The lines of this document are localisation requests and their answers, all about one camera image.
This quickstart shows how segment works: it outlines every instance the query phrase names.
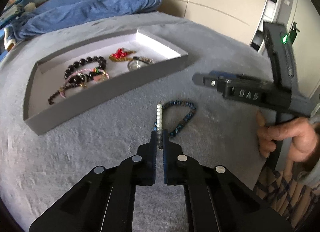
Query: plaid fabric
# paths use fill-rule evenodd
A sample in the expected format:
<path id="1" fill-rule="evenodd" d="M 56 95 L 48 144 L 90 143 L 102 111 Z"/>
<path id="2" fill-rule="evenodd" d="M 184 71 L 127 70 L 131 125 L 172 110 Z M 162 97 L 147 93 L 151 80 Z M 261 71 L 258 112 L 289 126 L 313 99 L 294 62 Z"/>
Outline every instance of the plaid fabric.
<path id="1" fill-rule="evenodd" d="M 264 166 L 253 191 L 288 220 L 296 230 L 316 205 L 320 184 L 314 187 L 296 182 L 292 177 L 293 162 L 283 172 Z"/>

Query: blue cloth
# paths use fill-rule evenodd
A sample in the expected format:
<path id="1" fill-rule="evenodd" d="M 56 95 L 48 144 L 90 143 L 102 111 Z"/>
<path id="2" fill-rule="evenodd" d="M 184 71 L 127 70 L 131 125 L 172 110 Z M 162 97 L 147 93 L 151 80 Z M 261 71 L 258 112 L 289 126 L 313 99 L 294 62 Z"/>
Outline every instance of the blue cloth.
<path id="1" fill-rule="evenodd" d="M 8 25 L 17 42 L 98 19 L 155 11 L 162 0 L 49 0 Z"/>

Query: hand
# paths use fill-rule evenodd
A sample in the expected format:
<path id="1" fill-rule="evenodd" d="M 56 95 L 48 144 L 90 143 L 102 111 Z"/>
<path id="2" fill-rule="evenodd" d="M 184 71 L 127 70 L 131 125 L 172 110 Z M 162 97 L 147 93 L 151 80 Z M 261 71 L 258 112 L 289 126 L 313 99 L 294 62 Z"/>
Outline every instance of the hand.
<path id="1" fill-rule="evenodd" d="M 288 158 L 294 162 L 305 162 L 313 165 L 319 160 L 319 135 L 306 118 L 297 118 L 288 123 L 273 127 L 265 127 L 265 119 L 257 112 L 259 151 L 264 157 L 276 150 L 273 140 L 284 140 L 292 137 Z"/>

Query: blue beaded bracelet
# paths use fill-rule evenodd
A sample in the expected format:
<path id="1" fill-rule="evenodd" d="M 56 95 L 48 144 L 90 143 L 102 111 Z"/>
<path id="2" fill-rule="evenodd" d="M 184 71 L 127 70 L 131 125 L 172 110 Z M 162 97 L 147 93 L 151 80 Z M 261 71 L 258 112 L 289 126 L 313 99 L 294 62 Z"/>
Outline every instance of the blue beaded bracelet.
<path id="1" fill-rule="evenodd" d="M 177 127 L 173 131 L 169 132 L 169 137 L 173 138 L 177 135 L 177 133 L 179 133 L 182 130 L 182 128 L 184 128 L 184 126 L 190 121 L 190 119 L 192 119 L 192 117 L 196 113 L 196 106 L 189 101 L 176 100 L 176 101 L 169 101 L 162 104 L 162 110 L 164 111 L 167 108 L 170 108 L 171 106 L 186 106 L 190 108 L 190 112 L 183 118 L 182 121 L 179 122 Z M 157 125 L 157 122 L 155 122 L 155 126 L 153 128 L 154 131 L 157 131 L 156 125 Z"/>

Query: bed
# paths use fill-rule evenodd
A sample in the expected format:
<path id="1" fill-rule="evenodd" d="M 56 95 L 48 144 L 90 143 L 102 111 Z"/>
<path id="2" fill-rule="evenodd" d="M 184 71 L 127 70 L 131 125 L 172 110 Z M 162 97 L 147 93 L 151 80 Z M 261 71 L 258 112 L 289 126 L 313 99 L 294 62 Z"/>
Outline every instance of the bed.
<path id="1" fill-rule="evenodd" d="M 98 19 L 156 11 L 162 0 L 48 0 L 4 28 L 4 47 Z"/>
<path id="2" fill-rule="evenodd" d="M 189 53 L 193 64 L 109 100 L 37 136 L 22 121 L 23 97 L 34 63 L 72 43 L 141 28 Z M 93 167 L 110 168 L 150 139 L 159 101 L 187 99 L 197 113 L 172 141 L 200 164 L 226 166 L 253 188 L 264 159 L 255 135 L 257 109 L 195 86 L 196 72 L 223 70 L 272 79 L 268 59 L 255 50 L 187 19 L 151 12 L 100 19 L 17 44 L 0 63 L 0 197 L 28 231 L 31 223 Z M 164 117 L 171 129 L 187 109 Z M 137 187 L 132 231 L 188 231 L 183 187 L 163 184 L 157 153 L 156 184 Z"/>

